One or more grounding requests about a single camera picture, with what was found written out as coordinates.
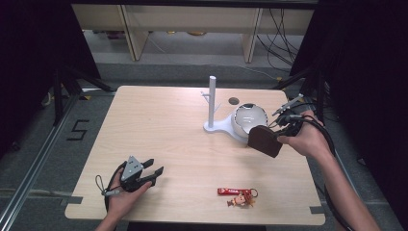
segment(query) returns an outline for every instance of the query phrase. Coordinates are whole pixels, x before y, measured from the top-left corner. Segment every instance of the wooden table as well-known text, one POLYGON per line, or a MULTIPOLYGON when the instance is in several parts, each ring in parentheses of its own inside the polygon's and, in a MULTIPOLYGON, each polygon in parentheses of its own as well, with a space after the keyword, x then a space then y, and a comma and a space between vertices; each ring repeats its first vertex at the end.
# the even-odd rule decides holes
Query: wooden table
MULTIPOLYGON (((142 176, 165 167, 156 186, 140 198, 125 217, 133 221, 223 224, 322 225, 320 207, 306 158, 284 145, 273 159, 224 133, 206 133, 208 89, 121 87, 108 111, 73 196, 68 218, 102 219, 104 197, 95 175, 105 186, 115 169, 134 155, 144 162, 155 159, 142 176), (233 196, 217 195, 217 188, 254 188, 253 207, 228 207, 233 196)), ((227 117, 244 103, 255 103, 271 114, 287 102, 280 90, 217 89, 215 119, 227 117), (228 99, 237 97, 239 105, 228 99)))

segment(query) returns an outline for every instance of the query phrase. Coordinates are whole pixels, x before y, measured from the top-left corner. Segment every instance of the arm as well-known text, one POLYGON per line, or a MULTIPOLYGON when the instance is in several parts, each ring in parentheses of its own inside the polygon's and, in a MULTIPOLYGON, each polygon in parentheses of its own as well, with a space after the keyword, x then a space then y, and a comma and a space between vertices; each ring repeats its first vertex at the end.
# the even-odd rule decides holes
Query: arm
MULTIPOLYGON (((120 173, 123 171, 120 170, 112 183, 111 189, 120 185, 119 177, 120 173)), ((98 227, 95 229, 97 231, 110 231, 115 230, 117 224, 120 220, 132 210, 136 201, 139 197, 144 194, 151 186, 151 182, 145 183, 140 189, 134 192, 121 192, 119 194, 111 195, 109 198, 109 211, 105 218, 100 222, 98 227)))
MULTIPOLYGON (((303 115, 314 114, 307 111, 303 115)), ((278 140, 318 162, 334 206, 354 230, 380 230, 365 204, 349 185, 326 139, 318 129, 304 122, 296 137, 282 136, 278 140)))

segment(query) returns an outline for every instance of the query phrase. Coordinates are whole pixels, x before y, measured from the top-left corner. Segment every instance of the brown pad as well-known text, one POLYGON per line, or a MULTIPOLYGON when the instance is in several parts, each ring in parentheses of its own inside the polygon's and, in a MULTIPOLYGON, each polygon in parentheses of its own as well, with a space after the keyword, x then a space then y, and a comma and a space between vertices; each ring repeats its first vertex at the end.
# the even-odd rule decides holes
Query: brown pad
POLYGON ((248 146, 275 158, 282 147, 277 135, 264 125, 258 125, 249 131, 248 146))

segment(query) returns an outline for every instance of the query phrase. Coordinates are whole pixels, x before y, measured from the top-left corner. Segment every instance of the white vertical rod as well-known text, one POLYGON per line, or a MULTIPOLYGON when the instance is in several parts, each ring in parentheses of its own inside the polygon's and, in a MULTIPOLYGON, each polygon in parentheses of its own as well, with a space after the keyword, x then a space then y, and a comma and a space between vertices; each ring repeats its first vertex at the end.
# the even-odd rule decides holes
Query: white vertical rod
POLYGON ((216 104, 216 76, 210 76, 210 98, 208 110, 208 127, 214 126, 214 106, 216 104))

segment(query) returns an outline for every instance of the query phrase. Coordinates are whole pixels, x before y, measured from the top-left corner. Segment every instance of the white bowl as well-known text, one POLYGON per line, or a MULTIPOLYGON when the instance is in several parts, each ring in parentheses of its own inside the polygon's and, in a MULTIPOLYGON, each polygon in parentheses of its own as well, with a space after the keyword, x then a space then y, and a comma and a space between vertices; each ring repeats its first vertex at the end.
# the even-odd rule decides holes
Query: white bowl
POLYGON ((248 138, 249 131, 258 125, 268 125, 268 116, 264 109, 247 103, 238 107, 231 116, 234 132, 240 137, 248 138))

